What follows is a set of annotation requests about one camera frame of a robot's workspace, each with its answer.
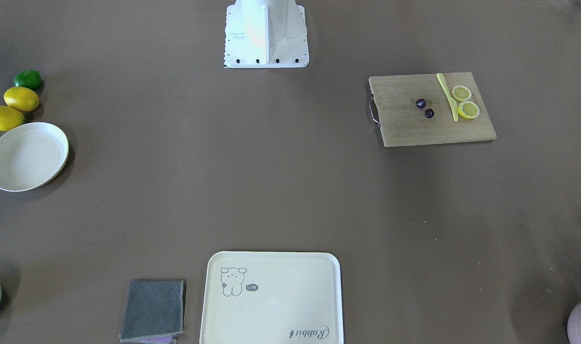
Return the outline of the white round plate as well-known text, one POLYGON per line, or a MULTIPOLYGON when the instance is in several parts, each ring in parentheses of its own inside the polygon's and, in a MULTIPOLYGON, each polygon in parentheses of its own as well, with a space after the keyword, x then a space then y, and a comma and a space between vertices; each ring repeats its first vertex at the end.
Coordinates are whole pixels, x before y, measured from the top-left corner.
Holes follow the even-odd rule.
POLYGON ((67 135, 57 126, 34 122, 0 137, 0 189, 24 192, 50 182, 69 157, 67 135))

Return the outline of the cream rabbit tray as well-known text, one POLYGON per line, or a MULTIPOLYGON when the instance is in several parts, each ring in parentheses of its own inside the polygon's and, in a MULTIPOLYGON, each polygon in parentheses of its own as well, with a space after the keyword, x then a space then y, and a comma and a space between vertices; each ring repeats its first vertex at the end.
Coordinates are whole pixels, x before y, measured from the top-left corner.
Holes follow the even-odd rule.
POLYGON ((342 279, 324 252, 218 252, 208 261, 201 344, 342 344, 342 279))

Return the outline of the bamboo cutting board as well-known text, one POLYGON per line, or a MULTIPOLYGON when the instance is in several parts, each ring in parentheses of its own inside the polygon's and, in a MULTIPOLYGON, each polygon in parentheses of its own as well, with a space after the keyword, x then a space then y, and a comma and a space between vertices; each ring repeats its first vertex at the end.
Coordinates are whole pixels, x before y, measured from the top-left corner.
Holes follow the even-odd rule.
POLYGON ((384 147, 468 143, 495 140, 497 134, 472 72, 443 73, 448 91, 436 74, 371 76, 371 115, 384 147), (455 86, 471 91, 480 109, 476 119, 454 120, 446 94, 455 86))

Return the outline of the yellow plastic knife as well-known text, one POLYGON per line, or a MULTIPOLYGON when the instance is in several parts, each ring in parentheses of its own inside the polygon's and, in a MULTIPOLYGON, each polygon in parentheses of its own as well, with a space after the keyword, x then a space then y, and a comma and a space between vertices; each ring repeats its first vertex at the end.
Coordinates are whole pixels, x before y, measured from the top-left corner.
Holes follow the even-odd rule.
POLYGON ((449 103, 450 112, 452 113, 453 120, 455 122, 458 122, 459 114, 457 111, 457 101, 452 97, 452 95, 450 93, 450 88, 449 88, 448 83, 446 81, 446 77, 444 76, 443 73, 437 73, 436 77, 437 77, 437 80, 438 80, 441 88, 443 89, 443 92, 445 93, 446 99, 449 103))

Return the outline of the upper lemon slice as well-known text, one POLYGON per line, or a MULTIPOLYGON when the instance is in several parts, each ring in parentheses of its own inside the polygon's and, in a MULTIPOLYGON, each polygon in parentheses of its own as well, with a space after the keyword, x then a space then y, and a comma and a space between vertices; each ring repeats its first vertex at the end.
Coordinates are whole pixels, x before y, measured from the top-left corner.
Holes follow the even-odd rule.
POLYGON ((472 92, 463 85, 454 86, 450 91, 450 95, 457 102, 470 101, 472 99, 472 92))

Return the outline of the lemon slice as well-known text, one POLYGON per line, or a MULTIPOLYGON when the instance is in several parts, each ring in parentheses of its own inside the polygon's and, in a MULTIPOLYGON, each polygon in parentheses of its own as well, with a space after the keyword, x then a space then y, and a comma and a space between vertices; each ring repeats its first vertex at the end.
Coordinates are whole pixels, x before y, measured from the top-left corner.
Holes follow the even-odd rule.
POLYGON ((476 119, 481 111, 476 103, 467 100, 457 105, 457 113, 465 119, 476 119))
POLYGON ((450 95, 457 102, 470 101, 472 99, 472 92, 463 85, 454 86, 450 91, 450 95))

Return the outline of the lower lemon slice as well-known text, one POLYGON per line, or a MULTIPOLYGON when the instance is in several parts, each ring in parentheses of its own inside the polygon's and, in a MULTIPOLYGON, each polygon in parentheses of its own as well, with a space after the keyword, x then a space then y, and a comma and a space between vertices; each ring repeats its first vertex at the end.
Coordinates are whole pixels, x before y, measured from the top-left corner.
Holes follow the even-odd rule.
POLYGON ((467 100, 457 105, 457 113, 465 119, 476 119, 481 111, 476 103, 467 100))

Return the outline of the grey folded cloth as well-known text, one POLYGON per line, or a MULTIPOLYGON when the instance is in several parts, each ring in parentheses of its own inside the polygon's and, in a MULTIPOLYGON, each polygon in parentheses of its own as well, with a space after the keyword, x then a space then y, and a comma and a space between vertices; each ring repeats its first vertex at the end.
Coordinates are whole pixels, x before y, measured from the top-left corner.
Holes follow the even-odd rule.
POLYGON ((176 344, 184 331, 185 281, 134 279, 128 285, 121 343, 176 344))

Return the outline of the green lime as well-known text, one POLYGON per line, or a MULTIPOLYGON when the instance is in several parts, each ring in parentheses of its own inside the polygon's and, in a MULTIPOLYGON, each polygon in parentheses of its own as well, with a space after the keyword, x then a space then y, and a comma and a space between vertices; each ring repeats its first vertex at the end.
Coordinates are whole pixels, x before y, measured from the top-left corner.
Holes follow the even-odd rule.
POLYGON ((13 79, 13 85, 17 87, 24 87, 30 90, 36 90, 43 82, 41 74, 37 70, 23 70, 19 72, 13 79))

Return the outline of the yellow lemon near lime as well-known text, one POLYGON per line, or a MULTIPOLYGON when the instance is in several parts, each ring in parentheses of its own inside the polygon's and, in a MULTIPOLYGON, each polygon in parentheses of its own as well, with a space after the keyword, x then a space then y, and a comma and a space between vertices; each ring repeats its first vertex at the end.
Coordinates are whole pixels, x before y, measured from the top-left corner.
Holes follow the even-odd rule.
POLYGON ((3 98, 9 107, 21 112, 31 112, 40 105, 39 96, 36 92, 22 86, 14 86, 7 89, 3 98))

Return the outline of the yellow lemon near plate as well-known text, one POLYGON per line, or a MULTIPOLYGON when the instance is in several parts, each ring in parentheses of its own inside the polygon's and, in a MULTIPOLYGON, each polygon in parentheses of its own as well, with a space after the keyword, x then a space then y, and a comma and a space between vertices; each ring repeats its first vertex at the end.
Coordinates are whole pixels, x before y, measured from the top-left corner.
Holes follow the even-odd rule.
POLYGON ((9 131, 26 123, 23 113, 9 106, 0 106, 0 131, 9 131))

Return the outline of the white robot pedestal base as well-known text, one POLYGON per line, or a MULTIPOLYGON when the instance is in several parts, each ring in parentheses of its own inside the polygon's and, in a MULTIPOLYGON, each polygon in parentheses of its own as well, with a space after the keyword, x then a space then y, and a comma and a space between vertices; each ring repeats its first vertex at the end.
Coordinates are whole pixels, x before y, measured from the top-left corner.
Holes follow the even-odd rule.
POLYGON ((237 0, 226 8, 225 68, 302 68, 310 61, 305 9, 294 0, 237 0))

